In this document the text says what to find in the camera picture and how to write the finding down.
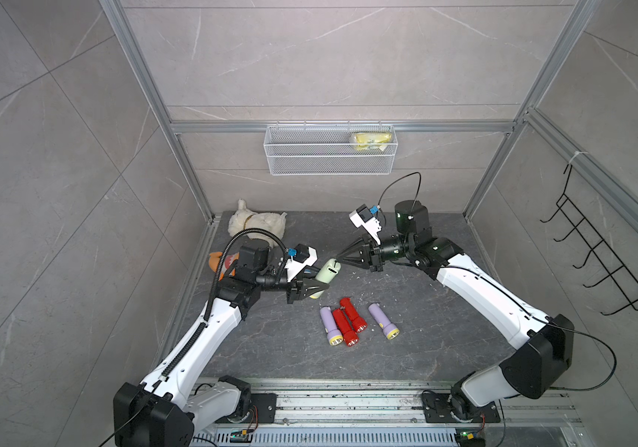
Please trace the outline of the green flashlight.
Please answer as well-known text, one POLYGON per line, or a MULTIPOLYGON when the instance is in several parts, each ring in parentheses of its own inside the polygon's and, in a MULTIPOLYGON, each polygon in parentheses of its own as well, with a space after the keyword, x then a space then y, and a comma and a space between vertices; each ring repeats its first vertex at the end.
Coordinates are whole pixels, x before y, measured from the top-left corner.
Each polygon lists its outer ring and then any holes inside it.
MULTIPOLYGON (((333 281, 333 279, 335 279, 335 277, 339 275, 340 270, 341 270, 341 263, 336 258, 331 258, 324 264, 324 266, 321 268, 321 271, 316 276, 316 278, 312 280, 322 281, 323 283, 326 283, 329 285, 333 281)), ((315 295, 311 299, 318 299, 321 296, 322 294, 315 295)))

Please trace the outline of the purple flashlight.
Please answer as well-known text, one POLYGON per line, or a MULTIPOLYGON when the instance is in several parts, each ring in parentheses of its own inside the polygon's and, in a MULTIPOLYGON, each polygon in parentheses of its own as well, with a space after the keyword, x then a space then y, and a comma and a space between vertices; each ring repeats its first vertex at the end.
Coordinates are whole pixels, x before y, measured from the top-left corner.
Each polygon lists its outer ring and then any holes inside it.
POLYGON ((339 327, 337 327, 336 321, 332 314, 332 309, 330 307, 321 307, 320 317, 324 324, 327 341, 330 346, 340 345, 343 342, 343 334, 341 333, 339 327))
POLYGON ((383 335, 388 340, 393 340, 397 335, 399 335, 400 330, 397 326, 388 318, 388 316, 383 311, 382 307, 378 303, 371 304, 368 307, 368 311, 375 322, 380 326, 383 335))

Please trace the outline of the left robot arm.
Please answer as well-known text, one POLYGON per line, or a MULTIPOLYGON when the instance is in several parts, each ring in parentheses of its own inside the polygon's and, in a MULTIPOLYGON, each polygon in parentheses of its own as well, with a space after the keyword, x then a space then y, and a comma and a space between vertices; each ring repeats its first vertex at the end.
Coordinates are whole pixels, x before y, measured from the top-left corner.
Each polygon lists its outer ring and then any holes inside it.
POLYGON ((285 292, 288 303, 327 289, 318 281, 313 247, 288 248, 272 232, 250 228, 235 257, 226 247, 218 259, 208 300, 178 344, 139 384, 125 383, 113 399, 117 446, 188 446, 194 435, 220 419, 255 424, 251 387, 222 376, 209 387, 197 380, 216 350, 244 320, 263 292, 285 292))

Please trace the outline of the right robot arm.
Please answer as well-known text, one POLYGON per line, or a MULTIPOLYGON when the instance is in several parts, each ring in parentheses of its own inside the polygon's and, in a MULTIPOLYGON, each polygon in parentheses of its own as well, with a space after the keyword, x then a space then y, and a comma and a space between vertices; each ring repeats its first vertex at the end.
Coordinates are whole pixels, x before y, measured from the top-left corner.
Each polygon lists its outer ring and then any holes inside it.
POLYGON ((347 266, 380 272, 400 259, 456 292, 485 317, 514 349, 512 356, 460 379, 445 400, 458 422, 468 423, 497 400, 531 400, 557 388, 572 365, 579 332, 567 317, 549 316, 510 292, 484 272, 455 242, 432 232, 429 212, 417 199, 396 204, 396 231, 382 236, 381 208, 365 205, 350 221, 365 234, 337 255, 347 266))

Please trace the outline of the red flashlight right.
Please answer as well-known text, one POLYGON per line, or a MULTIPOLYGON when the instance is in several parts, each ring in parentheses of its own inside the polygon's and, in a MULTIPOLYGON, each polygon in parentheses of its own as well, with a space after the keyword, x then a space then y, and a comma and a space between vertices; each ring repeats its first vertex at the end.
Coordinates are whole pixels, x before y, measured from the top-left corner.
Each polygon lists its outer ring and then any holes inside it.
POLYGON ((341 298, 339 304, 356 333, 361 333, 367 328, 366 321, 359 315, 350 297, 341 298))

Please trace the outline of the red flashlight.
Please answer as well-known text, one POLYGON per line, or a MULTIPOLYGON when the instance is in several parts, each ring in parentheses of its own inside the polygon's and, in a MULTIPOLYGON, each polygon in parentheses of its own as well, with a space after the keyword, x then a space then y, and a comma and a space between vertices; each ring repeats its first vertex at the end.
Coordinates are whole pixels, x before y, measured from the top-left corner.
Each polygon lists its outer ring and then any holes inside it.
POLYGON ((341 298, 339 304, 356 333, 361 333, 367 328, 366 321, 359 315, 350 297, 341 298))
POLYGON ((332 311, 332 316, 335 320, 335 324, 337 325, 337 329, 340 331, 343 342, 347 346, 356 345, 359 341, 358 335, 354 331, 352 324, 349 322, 344 311, 340 308, 335 309, 332 311))

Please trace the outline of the red flashlight left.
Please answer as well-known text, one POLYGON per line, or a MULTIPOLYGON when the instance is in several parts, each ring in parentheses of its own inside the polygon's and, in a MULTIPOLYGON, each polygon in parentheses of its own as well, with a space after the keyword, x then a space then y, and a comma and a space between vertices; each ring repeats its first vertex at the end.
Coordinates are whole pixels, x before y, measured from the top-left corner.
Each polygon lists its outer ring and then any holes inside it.
POLYGON ((358 335, 354 331, 352 324, 349 322, 344 311, 340 308, 335 309, 332 311, 332 316, 335 320, 335 324, 337 325, 337 329, 340 331, 343 342, 347 346, 356 345, 359 341, 358 335))

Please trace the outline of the white plush dog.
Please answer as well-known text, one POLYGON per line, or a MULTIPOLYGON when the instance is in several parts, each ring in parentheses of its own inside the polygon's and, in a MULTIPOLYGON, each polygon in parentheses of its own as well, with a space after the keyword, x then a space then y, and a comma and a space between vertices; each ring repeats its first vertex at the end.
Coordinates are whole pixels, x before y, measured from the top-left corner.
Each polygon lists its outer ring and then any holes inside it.
POLYGON ((239 199, 236 212, 229 218, 228 233, 234 237, 243 230, 259 228, 281 240, 285 235, 286 218, 286 212, 253 212, 244 199, 239 199))

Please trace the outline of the orange plush toy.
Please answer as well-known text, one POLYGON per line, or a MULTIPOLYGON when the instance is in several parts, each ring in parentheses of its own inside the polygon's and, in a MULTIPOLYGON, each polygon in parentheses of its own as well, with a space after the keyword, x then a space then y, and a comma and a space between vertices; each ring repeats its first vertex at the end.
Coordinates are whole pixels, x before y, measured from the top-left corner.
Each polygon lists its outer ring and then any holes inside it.
POLYGON ((210 269, 216 273, 220 270, 220 279, 223 279, 227 270, 231 267, 231 265, 239 259, 239 253, 228 254, 223 263, 220 263, 222 258, 221 251, 214 251, 209 254, 208 265, 210 269))

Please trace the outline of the yellow item in basket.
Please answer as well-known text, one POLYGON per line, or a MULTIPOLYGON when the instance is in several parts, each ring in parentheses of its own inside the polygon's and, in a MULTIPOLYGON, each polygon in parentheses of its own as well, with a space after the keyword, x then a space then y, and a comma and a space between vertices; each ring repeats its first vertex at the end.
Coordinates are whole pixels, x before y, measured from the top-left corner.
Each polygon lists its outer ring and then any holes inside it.
POLYGON ((393 144, 391 132, 356 132, 350 136, 350 144, 357 151, 385 151, 393 144))

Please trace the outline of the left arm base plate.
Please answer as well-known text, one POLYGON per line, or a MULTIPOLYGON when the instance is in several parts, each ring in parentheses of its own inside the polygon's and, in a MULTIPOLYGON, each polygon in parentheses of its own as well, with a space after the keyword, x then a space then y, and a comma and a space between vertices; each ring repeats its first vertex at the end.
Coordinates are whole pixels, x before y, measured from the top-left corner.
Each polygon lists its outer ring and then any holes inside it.
POLYGON ((278 395, 275 393, 252 393, 251 398, 244 403, 240 401, 239 410, 230 416, 218 419, 218 423, 229 424, 273 424, 277 412, 278 395))

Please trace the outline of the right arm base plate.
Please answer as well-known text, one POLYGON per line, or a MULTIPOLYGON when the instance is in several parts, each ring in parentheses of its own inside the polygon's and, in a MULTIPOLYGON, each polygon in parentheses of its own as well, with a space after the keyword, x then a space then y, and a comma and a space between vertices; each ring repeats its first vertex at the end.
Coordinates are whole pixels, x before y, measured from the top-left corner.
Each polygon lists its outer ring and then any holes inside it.
POLYGON ((502 421, 497 404, 476 407, 469 400, 448 392, 425 390, 420 393, 421 406, 427 423, 463 424, 499 423, 502 421))

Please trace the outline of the black wall hook rack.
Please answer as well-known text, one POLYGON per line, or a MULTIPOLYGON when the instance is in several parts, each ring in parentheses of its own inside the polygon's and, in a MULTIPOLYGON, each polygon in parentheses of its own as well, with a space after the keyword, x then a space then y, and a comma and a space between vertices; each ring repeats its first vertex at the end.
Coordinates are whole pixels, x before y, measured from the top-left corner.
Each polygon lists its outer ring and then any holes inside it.
POLYGON ((585 282, 581 287, 585 290, 596 290, 604 284, 612 286, 615 295, 619 299, 619 306, 611 310, 601 311, 605 317, 611 317, 626 310, 638 312, 638 278, 635 273, 618 255, 613 243, 597 229, 587 217, 585 212, 568 195, 568 187, 572 177, 573 167, 568 164, 564 168, 564 182, 561 194, 555 201, 552 214, 546 219, 540 219, 543 225, 558 220, 568 225, 566 233, 559 238, 553 238, 553 242, 562 243, 577 238, 586 248, 583 260, 579 264, 573 264, 575 270, 583 270, 587 266, 597 266, 599 276, 585 282))

